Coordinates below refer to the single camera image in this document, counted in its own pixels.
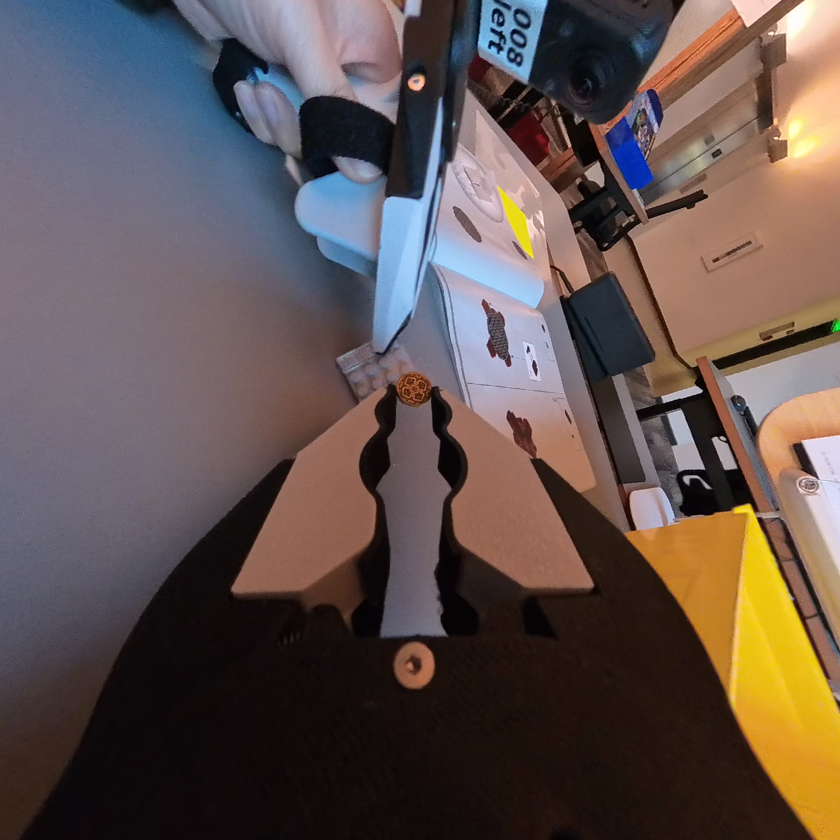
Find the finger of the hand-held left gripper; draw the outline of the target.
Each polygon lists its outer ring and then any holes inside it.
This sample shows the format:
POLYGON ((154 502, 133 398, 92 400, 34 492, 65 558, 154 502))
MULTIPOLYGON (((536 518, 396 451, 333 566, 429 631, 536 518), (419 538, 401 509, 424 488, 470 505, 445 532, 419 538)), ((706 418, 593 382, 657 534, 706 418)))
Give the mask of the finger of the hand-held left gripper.
POLYGON ((419 199, 390 196, 382 209, 372 325, 375 354, 386 353, 411 320, 437 242, 444 175, 419 199))

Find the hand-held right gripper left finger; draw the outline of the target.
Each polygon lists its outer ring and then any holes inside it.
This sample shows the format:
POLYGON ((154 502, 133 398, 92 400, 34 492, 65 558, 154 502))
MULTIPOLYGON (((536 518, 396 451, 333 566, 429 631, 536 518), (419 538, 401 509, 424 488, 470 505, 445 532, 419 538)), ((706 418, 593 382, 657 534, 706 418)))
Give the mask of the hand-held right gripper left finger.
POLYGON ((238 599, 338 610, 382 630, 391 547, 379 485, 391 467, 396 388, 365 398, 295 457, 231 588, 238 599))

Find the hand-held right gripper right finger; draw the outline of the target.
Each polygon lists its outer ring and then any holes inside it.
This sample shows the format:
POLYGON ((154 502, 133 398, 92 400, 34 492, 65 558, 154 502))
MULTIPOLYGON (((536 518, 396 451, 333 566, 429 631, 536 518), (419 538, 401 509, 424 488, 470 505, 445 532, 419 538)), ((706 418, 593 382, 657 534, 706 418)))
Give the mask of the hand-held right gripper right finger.
POLYGON ((595 583, 533 458, 435 387, 443 502, 435 580, 449 636, 476 634, 498 608, 529 614, 538 599, 590 595, 595 583))

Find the yellow plastic parts bin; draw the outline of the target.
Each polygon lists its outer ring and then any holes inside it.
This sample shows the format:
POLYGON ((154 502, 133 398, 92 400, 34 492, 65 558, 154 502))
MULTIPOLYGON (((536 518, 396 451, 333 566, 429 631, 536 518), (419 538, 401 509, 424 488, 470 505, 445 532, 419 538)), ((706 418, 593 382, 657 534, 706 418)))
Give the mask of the yellow plastic parts bin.
POLYGON ((813 838, 839 838, 839 712, 749 507, 631 531, 700 637, 752 750, 813 838))

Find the grey desk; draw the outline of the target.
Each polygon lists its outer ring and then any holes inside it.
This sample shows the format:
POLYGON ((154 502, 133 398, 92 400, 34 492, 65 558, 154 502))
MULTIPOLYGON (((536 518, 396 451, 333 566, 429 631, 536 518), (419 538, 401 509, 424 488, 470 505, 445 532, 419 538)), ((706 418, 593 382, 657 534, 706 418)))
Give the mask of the grey desk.
POLYGON ((191 28, 2 2, 2 838, 19 838, 182 557, 353 396, 372 289, 191 28))

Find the person's left hand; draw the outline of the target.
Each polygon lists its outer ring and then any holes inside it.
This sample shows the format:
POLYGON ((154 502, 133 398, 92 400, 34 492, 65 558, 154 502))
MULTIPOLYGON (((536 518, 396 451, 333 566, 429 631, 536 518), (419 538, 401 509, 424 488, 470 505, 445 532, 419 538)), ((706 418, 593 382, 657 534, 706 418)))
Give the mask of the person's left hand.
MULTIPOLYGON (((257 57, 284 66, 304 99, 354 100, 350 76, 385 84, 402 75, 403 57, 392 14, 380 1, 174 1, 208 41, 236 39, 257 57)), ((270 84, 239 82, 238 108, 258 140, 302 160, 298 114, 270 84)), ((353 182, 377 180, 373 164, 333 159, 353 182)))

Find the red storage box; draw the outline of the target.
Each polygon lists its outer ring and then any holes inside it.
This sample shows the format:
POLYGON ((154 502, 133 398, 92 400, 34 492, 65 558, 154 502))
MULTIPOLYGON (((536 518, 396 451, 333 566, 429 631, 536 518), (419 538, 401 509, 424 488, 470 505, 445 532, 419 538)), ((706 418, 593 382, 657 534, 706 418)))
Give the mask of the red storage box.
POLYGON ((543 129, 541 120, 534 112, 521 115, 505 131, 507 136, 534 166, 539 166, 547 158, 550 158, 549 136, 543 129))

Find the yellow sticky note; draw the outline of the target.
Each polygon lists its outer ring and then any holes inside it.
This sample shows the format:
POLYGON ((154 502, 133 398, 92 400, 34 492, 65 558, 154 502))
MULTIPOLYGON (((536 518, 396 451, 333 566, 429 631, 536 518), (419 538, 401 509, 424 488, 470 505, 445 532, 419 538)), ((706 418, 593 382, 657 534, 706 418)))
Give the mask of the yellow sticky note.
POLYGON ((524 256, 535 259, 529 232, 529 222, 525 213, 500 186, 497 187, 497 192, 501 200, 505 218, 514 235, 515 246, 524 256))

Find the instruction booklet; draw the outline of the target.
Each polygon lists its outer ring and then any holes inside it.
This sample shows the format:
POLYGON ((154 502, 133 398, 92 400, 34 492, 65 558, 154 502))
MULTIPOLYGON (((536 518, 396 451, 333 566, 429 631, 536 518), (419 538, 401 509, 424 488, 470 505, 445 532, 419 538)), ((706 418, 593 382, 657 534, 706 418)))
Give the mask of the instruction booklet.
POLYGON ((532 264, 480 245, 478 234, 457 217, 450 165, 429 265, 442 294, 463 399, 573 488, 591 490, 595 474, 539 310, 550 280, 549 259, 545 273, 536 274, 532 264))

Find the large blue storage bin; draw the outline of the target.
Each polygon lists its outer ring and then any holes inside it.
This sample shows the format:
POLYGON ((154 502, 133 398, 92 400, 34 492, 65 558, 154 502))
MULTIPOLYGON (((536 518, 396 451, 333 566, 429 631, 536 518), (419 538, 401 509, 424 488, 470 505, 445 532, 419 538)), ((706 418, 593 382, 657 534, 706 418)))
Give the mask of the large blue storage bin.
POLYGON ((628 111, 609 129, 605 138, 628 186, 641 191, 654 180, 648 165, 664 110, 655 89, 638 93, 628 111))

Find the black electronic box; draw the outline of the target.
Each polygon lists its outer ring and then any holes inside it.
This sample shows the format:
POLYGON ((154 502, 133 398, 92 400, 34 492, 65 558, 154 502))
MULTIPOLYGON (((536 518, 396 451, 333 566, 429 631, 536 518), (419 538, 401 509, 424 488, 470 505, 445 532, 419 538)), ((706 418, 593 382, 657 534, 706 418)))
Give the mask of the black electronic box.
POLYGON ((590 383, 655 362, 655 349, 612 272, 576 290, 562 305, 590 383))

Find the black office chair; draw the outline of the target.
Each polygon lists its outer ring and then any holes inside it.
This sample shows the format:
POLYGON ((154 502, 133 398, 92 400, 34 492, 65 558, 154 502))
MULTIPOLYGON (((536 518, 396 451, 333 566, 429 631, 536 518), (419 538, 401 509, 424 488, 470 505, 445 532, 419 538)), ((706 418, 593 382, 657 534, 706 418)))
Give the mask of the black office chair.
MULTIPOLYGON (((606 252, 642 222, 632 211, 621 208, 605 186, 588 178, 581 178, 576 185, 581 200, 570 210, 570 220, 576 234, 588 234, 601 252, 606 252)), ((647 208, 648 218, 692 209, 708 199, 704 191, 693 192, 678 200, 647 208)))

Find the wooden clipboard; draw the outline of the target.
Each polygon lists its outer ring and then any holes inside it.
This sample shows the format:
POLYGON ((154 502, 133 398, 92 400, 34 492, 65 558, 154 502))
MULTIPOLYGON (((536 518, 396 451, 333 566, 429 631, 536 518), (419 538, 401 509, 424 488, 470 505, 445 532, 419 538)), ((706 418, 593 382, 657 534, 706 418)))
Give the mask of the wooden clipboard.
POLYGON ((831 479, 800 466, 795 446, 839 431, 839 389, 797 396, 776 407, 759 428, 759 454, 783 519, 817 596, 838 602, 838 468, 831 479))

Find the printed instruction sheet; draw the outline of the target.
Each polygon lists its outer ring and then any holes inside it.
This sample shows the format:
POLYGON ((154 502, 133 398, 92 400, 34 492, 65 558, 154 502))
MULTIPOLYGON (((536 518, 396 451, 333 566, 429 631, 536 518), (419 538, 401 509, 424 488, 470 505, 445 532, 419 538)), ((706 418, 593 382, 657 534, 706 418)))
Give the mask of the printed instruction sheet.
POLYGON ((804 472, 797 486, 826 545, 839 547, 839 435, 808 438, 793 446, 804 472))

